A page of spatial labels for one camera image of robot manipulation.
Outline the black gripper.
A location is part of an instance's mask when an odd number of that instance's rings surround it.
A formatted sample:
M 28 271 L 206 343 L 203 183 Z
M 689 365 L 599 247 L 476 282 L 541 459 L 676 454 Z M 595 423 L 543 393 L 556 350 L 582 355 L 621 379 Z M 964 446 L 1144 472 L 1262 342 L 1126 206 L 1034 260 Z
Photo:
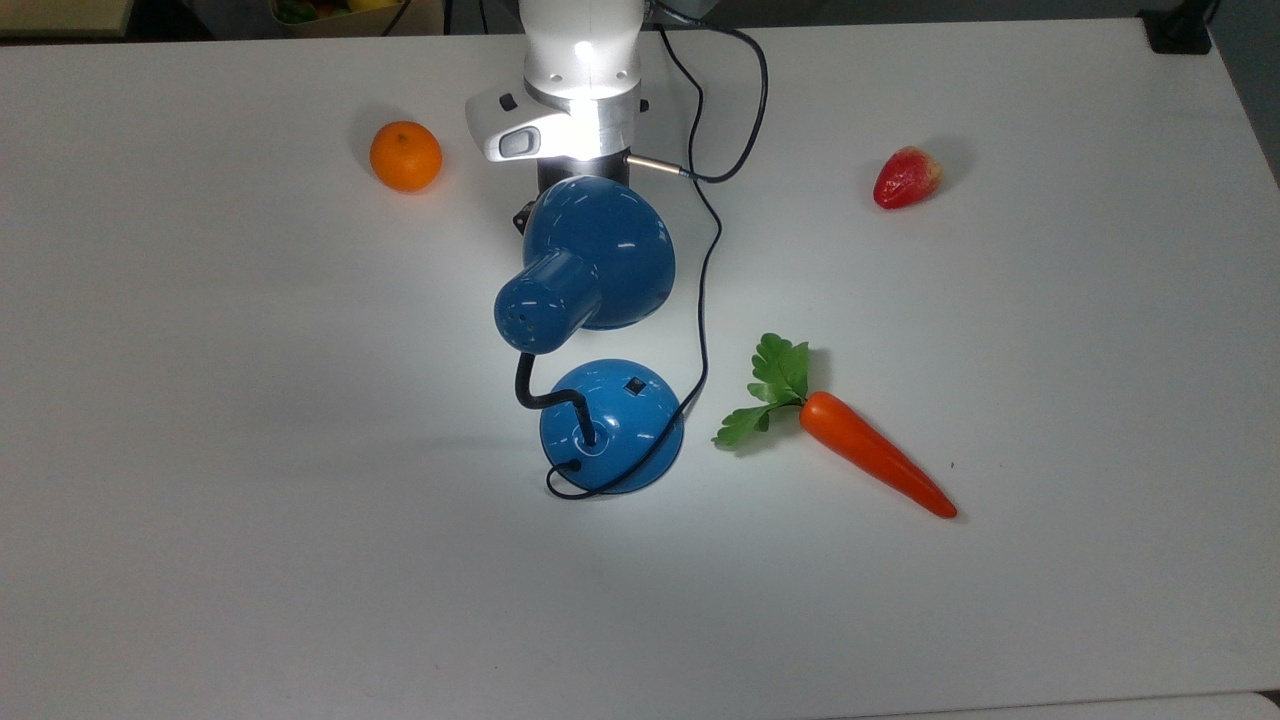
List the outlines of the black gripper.
M 631 172 L 630 165 L 627 164 L 627 156 L 628 151 L 614 152 L 603 158 L 588 160 L 575 158 L 539 158 L 535 161 L 538 193 L 532 201 L 526 202 L 525 206 L 513 215 L 512 223 L 516 231 L 524 236 L 529 218 L 532 213 L 532 205 L 541 197 L 543 193 L 561 181 L 580 176 L 593 176 L 607 178 L 622 186 L 630 187 Z

